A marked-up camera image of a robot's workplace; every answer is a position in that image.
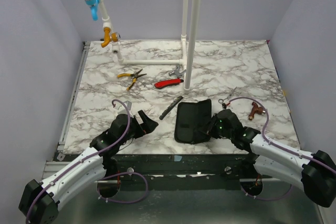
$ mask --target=blue valve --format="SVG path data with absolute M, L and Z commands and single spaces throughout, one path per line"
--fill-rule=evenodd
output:
M 90 6 L 91 9 L 91 15 L 93 20 L 98 20 L 98 4 L 100 0 L 85 0 L 85 3 Z

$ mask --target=gray wall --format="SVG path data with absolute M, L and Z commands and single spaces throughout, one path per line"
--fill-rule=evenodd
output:
M 55 151 L 82 43 L 60 0 L 0 0 L 0 219 Z
M 336 0 L 293 0 L 270 42 L 302 147 L 334 160 L 335 17 Z
M 182 0 L 104 0 L 123 39 L 179 39 Z M 199 39 L 269 39 L 292 0 L 202 0 Z M 83 0 L 62 0 L 82 40 L 103 36 Z

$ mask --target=red tool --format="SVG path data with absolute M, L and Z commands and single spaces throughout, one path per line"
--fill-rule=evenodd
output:
M 159 81 L 156 84 L 154 84 L 154 86 L 157 89 L 162 89 L 162 88 L 165 88 L 165 87 L 168 87 L 168 86 L 178 85 L 182 82 L 183 82 L 182 79 L 171 79 L 171 80 Z

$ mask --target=white marble surface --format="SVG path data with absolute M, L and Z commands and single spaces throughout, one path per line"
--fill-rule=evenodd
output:
M 280 87 L 273 61 L 265 41 L 200 41 L 196 43 L 192 92 L 183 94 L 183 84 L 156 89 L 155 82 L 169 79 L 174 66 L 120 66 L 111 46 L 101 48 L 100 42 L 90 45 L 78 91 L 75 109 L 68 130 L 65 154 L 79 154 L 91 140 L 108 129 L 117 111 L 111 100 L 133 103 L 132 113 L 144 110 L 159 123 L 156 130 L 122 150 L 124 154 L 232 154 L 244 153 L 227 139 L 211 139 L 207 143 L 188 145 L 174 140 L 175 107 L 163 121 L 159 115 L 179 95 L 187 102 L 212 100 L 212 112 L 221 110 L 219 98 L 225 98 L 234 87 L 236 96 L 261 101 L 270 113 L 268 136 L 293 147 L 299 147 L 290 114 Z M 123 41 L 121 53 L 128 59 L 177 59 L 181 57 L 180 41 Z M 143 68 L 146 76 L 138 79 L 130 91 L 130 77 L 117 79 L 123 72 Z M 248 120 L 251 102 L 239 100 L 230 106 L 245 126 L 262 128 L 266 117 L 256 115 Z

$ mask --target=yellow-handled pliers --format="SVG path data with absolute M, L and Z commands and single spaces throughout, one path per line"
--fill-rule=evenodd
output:
M 142 69 L 140 69 L 140 70 L 139 70 L 138 72 L 136 72 L 136 73 L 122 73 L 122 74 L 119 74 L 117 77 L 118 77 L 118 78 L 120 78 L 120 77 L 124 77 L 124 76 L 131 76 L 131 77 L 133 77 L 132 84 L 127 88 L 127 90 L 130 90 L 131 87 L 133 87 L 133 85 L 135 84 L 137 78 L 146 75 L 146 73 L 144 73 L 144 74 L 139 74 L 141 71 L 142 71 Z

